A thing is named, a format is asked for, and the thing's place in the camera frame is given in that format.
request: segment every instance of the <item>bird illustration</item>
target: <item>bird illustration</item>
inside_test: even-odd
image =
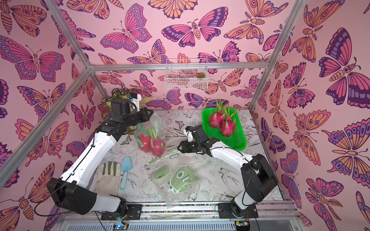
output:
[[[225,168],[220,168],[220,170],[218,172],[222,174],[221,179],[225,183],[226,187],[228,187],[230,189],[230,191],[232,191],[232,190],[229,187],[228,178],[230,178],[236,185],[238,185],[238,183],[240,184],[240,182],[237,179],[235,179],[234,177],[230,176],[230,172],[236,174],[235,172],[233,172],[233,171],[231,171],[229,169],[225,169]]]

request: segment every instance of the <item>green cartoon face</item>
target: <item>green cartoon face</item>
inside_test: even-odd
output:
[[[184,165],[176,170],[167,184],[170,189],[173,188],[174,192],[177,193],[182,192],[198,180],[199,178],[195,173],[187,165]]]
[[[153,179],[154,180],[159,180],[162,179],[163,177],[167,176],[168,174],[172,173],[171,168],[169,165],[163,165],[159,168],[157,168],[154,173],[153,173]]]

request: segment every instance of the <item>plastic bag with cartoon print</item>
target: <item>plastic bag with cartoon print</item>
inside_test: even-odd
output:
[[[149,179],[166,202],[174,208],[184,202],[199,186],[199,177],[187,165],[186,154],[172,149],[145,165]]]

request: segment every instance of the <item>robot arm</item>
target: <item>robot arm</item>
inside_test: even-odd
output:
[[[243,217],[248,206],[261,202],[277,185],[278,180],[263,155],[242,154],[217,138],[208,138],[201,125],[186,127],[184,134],[188,140],[180,143],[179,151],[208,154],[228,163],[242,175],[245,190],[231,201],[231,210],[236,217]]]

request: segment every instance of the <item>clear plastic bag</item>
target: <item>clear plastic bag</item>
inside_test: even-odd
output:
[[[153,113],[150,120],[139,123],[134,131],[141,150],[161,157],[166,151],[166,133],[162,120],[157,113]]]
[[[186,154],[172,149],[145,166],[149,179],[171,209],[184,202],[199,186],[199,177],[187,165]]]

